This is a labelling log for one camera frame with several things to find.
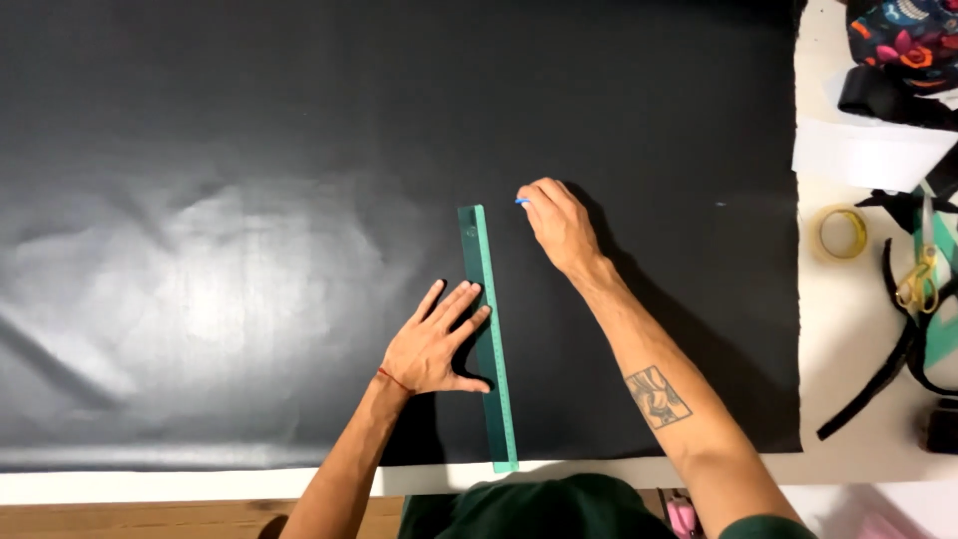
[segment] colorful printed fabric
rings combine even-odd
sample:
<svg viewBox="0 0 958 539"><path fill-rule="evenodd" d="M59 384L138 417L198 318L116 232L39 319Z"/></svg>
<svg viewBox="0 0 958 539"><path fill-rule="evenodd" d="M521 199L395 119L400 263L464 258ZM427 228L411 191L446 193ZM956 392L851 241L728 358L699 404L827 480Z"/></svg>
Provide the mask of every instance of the colorful printed fabric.
<svg viewBox="0 0 958 539"><path fill-rule="evenodd" d="M917 95L958 87L958 0L850 0L852 58Z"/></svg>

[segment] forearm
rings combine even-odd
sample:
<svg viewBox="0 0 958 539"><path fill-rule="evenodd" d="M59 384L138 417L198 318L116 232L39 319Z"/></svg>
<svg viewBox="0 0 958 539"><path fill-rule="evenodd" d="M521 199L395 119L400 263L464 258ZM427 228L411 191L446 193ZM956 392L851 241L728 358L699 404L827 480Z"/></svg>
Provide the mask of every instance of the forearm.
<svg viewBox="0 0 958 539"><path fill-rule="evenodd" d="M798 520L721 400L606 259L570 275L629 391L688 486L706 533L751 514Z"/></svg>
<svg viewBox="0 0 958 539"><path fill-rule="evenodd" d="M353 539L373 475L408 395L377 374L286 523L283 539Z"/></svg>

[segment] green ruler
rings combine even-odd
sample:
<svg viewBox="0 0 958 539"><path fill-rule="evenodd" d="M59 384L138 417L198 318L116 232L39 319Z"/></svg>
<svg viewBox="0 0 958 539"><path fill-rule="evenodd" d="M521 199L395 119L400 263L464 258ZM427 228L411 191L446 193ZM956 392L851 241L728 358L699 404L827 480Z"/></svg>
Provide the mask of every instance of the green ruler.
<svg viewBox="0 0 958 539"><path fill-rule="evenodd" d="M492 307L489 320L476 332L479 374L494 381L492 391L483 395L492 469L497 474L515 472L519 469L519 460L515 456L513 409L509 405L506 359L502 353L502 334L499 332L499 314L495 304L486 212L481 204L459 208L459 232L463 236L466 279L481 284L483 290L472 307Z"/></svg>

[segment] scissors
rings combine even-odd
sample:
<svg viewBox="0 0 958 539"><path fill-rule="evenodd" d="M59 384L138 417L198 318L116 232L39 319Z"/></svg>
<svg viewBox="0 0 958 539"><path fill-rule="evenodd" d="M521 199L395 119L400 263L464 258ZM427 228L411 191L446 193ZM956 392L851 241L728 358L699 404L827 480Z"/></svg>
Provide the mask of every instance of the scissors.
<svg viewBox="0 0 958 539"><path fill-rule="evenodd" d="M931 196L925 194L922 202L922 248L915 268L905 275L895 290L895 300L909 313L930 315L938 308L938 287L934 278L938 248L935 246L935 226L931 221L933 216Z"/></svg>

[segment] dark green shirt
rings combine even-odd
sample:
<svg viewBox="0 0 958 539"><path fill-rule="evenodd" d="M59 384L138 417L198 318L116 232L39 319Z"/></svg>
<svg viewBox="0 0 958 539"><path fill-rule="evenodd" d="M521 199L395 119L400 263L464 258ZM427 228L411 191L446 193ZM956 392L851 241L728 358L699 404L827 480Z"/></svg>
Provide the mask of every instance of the dark green shirt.
<svg viewBox="0 0 958 539"><path fill-rule="evenodd" d="M674 539L622 480L581 474L564 480L487 484L464 494L409 496L399 539L584 537ZM814 539L802 525L773 516L748 517L718 539Z"/></svg>

